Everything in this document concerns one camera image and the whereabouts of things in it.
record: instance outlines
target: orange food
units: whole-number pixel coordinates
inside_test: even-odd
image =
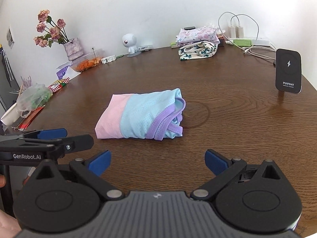
[[[93,67],[94,66],[94,61],[92,61],[92,60],[90,60],[90,61],[88,61],[88,67],[90,68],[90,67]]]
[[[82,72],[86,69],[89,69],[91,67],[98,65],[100,62],[101,62],[101,57],[96,57],[96,58],[93,58],[90,60],[85,60],[85,61],[80,62],[74,70],[77,72]]]

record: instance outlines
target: blue gripper pad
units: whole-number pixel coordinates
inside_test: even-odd
[[[41,140],[53,140],[60,139],[67,136],[67,130],[65,129],[54,129],[54,130],[43,130],[38,135],[37,138]]]
[[[209,150],[205,153],[205,164],[216,176],[229,167],[226,161],[219,158]]]
[[[109,150],[99,154],[94,158],[88,165],[88,169],[97,176],[101,174],[110,166],[111,163],[111,152]]]

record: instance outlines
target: pink rose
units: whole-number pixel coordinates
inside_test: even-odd
[[[66,23],[64,22],[63,19],[59,19],[59,20],[57,21],[57,25],[58,25],[60,28],[63,28],[63,27],[66,26]]]
[[[38,18],[39,22],[46,21],[47,18],[48,18],[49,13],[50,13],[49,10],[40,11],[40,13],[37,15],[37,18]]]
[[[61,30],[58,27],[50,28],[50,33],[51,33],[52,39],[56,39],[56,37],[59,35],[60,31]]]
[[[41,38],[38,37],[35,37],[33,40],[35,41],[36,45],[38,45],[41,42]]]
[[[41,39],[41,42],[39,43],[40,47],[46,47],[47,46],[47,40],[46,39]]]
[[[43,32],[45,28],[46,28],[46,25],[41,22],[37,25],[36,30],[37,32]]]

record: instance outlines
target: wooden stick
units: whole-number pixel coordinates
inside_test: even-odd
[[[20,91],[19,91],[18,97],[21,95],[22,88],[23,88],[23,84],[21,85],[21,88],[20,88]]]

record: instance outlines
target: purple trim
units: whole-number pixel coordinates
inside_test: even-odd
[[[146,133],[146,139],[154,139],[155,132],[157,131],[160,123],[175,111],[175,103],[166,107],[152,122],[150,128]]]
[[[180,135],[183,133],[183,127],[182,126],[178,126],[175,123],[170,123],[168,125],[167,129],[169,131],[175,132],[175,133],[180,134]]]
[[[162,122],[161,124],[159,125],[157,131],[155,132],[155,135],[154,135],[154,139],[156,140],[163,140],[164,138],[164,134],[169,126],[169,124],[172,122],[172,120],[177,117],[185,108],[185,100],[183,98],[180,98],[180,97],[176,97],[175,100],[179,100],[183,103],[183,106],[180,110],[176,111],[176,112],[173,112],[172,114],[170,114],[168,117],[166,117]]]

